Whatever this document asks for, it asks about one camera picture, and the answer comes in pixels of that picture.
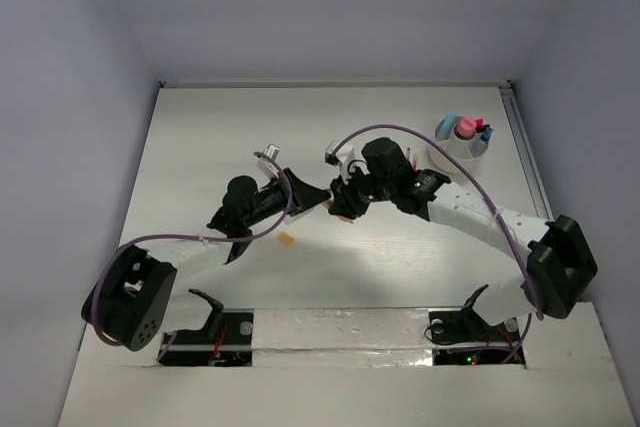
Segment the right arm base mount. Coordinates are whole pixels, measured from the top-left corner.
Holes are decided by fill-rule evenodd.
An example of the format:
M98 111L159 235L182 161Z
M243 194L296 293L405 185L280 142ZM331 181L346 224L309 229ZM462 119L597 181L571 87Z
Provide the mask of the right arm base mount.
M436 310L429 313L423 337L435 346L436 365L502 365L526 366L523 343L532 323L529 314L523 328L516 318L490 326L474 310L478 298L489 287L476 289L458 310Z

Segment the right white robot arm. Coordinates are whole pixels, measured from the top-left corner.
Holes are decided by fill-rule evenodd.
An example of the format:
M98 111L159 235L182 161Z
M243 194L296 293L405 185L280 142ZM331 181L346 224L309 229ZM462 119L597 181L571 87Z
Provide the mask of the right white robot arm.
M460 310L460 326L482 339L511 317L540 313L565 319L598 272L579 223L560 215L530 217L489 202L439 172L416 170L387 137L359 154L338 141L325 152L340 174L331 183L334 216L355 220L370 204L389 201L399 211L465 233L514 259L523 272L479 287Z

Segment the clear blue capped pen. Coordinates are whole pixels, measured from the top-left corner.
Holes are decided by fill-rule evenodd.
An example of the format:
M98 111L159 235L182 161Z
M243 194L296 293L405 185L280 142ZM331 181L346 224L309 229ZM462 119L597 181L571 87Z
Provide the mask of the clear blue capped pen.
M487 126L481 133L479 137L479 145L487 146L490 142L491 136L493 133L493 129L490 126Z

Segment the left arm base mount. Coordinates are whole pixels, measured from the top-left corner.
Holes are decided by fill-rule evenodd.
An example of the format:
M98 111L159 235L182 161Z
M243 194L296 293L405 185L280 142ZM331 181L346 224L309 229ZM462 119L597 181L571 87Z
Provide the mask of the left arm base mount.
M204 291L188 292L204 300L210 312L199 329L165 333L156 361L165 367L250 367L254 311L227 311Z

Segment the orange pastel highlighter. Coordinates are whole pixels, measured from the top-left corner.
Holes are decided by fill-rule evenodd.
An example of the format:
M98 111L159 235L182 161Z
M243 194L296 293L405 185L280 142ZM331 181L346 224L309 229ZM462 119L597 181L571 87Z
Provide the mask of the orange pastel highlighter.
M335 208L334 208L334 202L332 200L327 200L323 203L323 206L326 208L327 212L334 218L348 223L348 224L353 224L355 222L354 219L349 218L349 217L345 217L343 215L341 215Z

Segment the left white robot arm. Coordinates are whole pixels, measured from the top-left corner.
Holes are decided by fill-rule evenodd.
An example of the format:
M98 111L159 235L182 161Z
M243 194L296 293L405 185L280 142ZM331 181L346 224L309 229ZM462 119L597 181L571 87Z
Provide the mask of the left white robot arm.
M147 248L136 241L115 256L81 309L82 319L100 329L107 339L133 352L146 347L159 332L176 284L204 270L238 259L255 239L252 227L283 213L294 217L330 198L326 189L300 180L290 169L262 188L250 176L238 176L227 185L221 207L207 225L221 242L204 235L166 239Z

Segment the orange capped highlighter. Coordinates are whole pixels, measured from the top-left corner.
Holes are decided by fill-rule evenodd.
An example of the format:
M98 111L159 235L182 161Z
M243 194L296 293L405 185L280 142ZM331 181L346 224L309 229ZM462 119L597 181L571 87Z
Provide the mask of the orange capped highlighter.
M278 235L278 241L287 248L291 248L296 244L296 239L286 232L281 232Z

